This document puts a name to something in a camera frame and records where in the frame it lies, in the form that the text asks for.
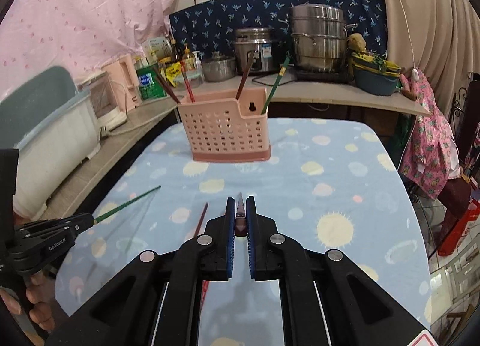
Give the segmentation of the person's left hand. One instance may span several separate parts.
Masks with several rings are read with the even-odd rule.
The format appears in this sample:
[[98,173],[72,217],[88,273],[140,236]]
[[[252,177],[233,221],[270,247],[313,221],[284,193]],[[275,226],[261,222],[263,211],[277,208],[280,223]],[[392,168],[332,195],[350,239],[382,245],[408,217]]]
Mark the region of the person's left hand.
[[[49,288],[50,282],[51,279],[41,271],[30,277],[30,284],[26,289],[26,297],[33,304],[28,316],[45,331],[55,329],[55,320],[49,303],[55,290]],[[1,288],[1,298],[11,314],[22,314],[19,301],[4,288]]]

